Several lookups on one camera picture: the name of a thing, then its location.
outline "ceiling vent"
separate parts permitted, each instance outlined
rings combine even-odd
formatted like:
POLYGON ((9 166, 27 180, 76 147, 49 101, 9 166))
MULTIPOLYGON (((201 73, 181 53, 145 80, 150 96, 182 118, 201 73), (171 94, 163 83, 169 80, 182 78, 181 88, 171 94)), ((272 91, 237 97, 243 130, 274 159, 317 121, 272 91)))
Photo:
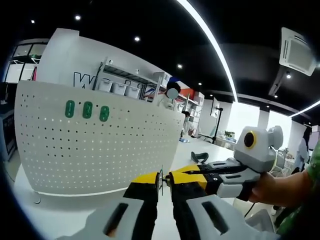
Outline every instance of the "ceiling vent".
POLYGON ((299 33, 283 27, 279 64, 311 76, 317 62, 306 39, 299 33))

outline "yellow ring camera lens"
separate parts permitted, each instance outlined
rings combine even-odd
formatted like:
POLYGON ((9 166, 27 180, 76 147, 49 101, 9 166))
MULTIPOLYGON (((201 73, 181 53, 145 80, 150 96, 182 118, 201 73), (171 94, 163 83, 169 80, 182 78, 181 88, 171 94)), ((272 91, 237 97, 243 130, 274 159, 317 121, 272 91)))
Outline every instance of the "yellow ring camera lens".
POLYGON ((253 131, 248 132, 244 136, 244 145, 248 149, 252 149, 256 145, 256 134, 253 131))

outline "led strip light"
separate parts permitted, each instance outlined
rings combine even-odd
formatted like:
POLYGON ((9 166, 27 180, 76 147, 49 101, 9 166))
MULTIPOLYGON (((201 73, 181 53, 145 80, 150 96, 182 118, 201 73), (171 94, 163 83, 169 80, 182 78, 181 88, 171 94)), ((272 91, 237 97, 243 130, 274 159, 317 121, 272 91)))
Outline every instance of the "led strip light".
POLYGON ((306 112, 306 111, 308 111, 308 110, 310 110, 310 109, 313 109, 314 107, 316 107, 316 106, 318 106, 318 105, 320 105, 320 100, 317 101, 317 102, 315 102, 315 103, 312 104, 311 106, 308 106, 308 107, 306 107, 305 109, 303 109, 303 110, 301 110, 301 111, 299 111, 299 112, 297 112, 297 113, 295 113, 295 114, 292 114, 291 116, 289 116, 289 118, 293 118, 293 117, 295 117, 295 116, 297 116, 297 115, 303 114, 304 112, 306 112))
POLYGON ((218 45, 217 40, 215 39, 214 35, 212 34, 212 32, 210 31, 209 27, 207 26, 207 24, 205 23, 205 21, 202 19, 202 17, 199 15, 199 13, 194 9, 194 7, 187 1, 187 0, 176 0, 178 3, 180 3, 185 10, 188 11, 188 13, 193 17, 193 19, 199 24, 199 26, 201 27, 201 29, 203 30, 203 32, 205 33, 205 35, 207 36, 207 38, 209 39, 210 43, 212 44, 214 50, 216 51, 216 53, 218 54, 218 57, 223 65, 223 68, 225 70, 226 76, 229 80, 231 89, 232 89, 232 93, 233 93, 233 97, 234 97, 234 101, 238 102, 238 97, 237 97, 237 92, 236 92, 236 88, 235 88, 235 84, 234 81, 232 79, 231 76, 231 72, 229 70, 227 61, 218 45))

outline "white pegboard counter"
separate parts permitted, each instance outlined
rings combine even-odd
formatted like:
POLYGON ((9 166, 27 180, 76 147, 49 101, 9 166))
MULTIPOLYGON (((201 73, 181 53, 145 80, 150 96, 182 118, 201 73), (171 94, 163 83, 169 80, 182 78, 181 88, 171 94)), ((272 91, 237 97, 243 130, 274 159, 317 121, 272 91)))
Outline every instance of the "white pegboard counter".
MULTIPOLYGON (((233 156, 233 151, 199 139, 190 138, 190 143, 178 143, 171 171, 193 164, 191 151, 209 153, 207 162, 223 161, 233 156)), ((53 240, 61 236, 70 236, 85 226, 86 219, 96 208, 103 207, 107 201, 120 198, 124 191, 108 194, 80 197, 62 197, 43 195, 40 204, 34 204, 37 195, 27 181, 24 169, 20 166, 15 183, 14 194, 31 223, 45 239, 53 240)), ((233 198, 223 198, 233 204, 233 198)), ((159 194, 158 216, 155 221, 152 240, 179 240, 179 232, 173 217, 173 205, 170 188, 164 185, 163 196, 159 194)))
POLYGON ((15 133, 21 163, 39 193, 86 196, 167 173, 184 115, 145 101, 64 85, 20 81, 15 133))

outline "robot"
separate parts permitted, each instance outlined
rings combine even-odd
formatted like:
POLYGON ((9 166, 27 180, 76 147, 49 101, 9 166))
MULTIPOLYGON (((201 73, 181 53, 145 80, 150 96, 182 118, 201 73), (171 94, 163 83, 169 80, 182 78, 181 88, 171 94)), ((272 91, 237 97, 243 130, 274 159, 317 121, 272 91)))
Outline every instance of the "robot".
POLYGON ((273 232, 248 225, 242 214, 221 198, 247 201, 264 172, 269 172, 283 143, 280 126, 268 131, 245 127, 234 157, 134 179, 123 197, 88 216, 85 227, 59 240, 150 240, 163 182, 171 188, 173 216, 182 240, 276 240, 273 232))

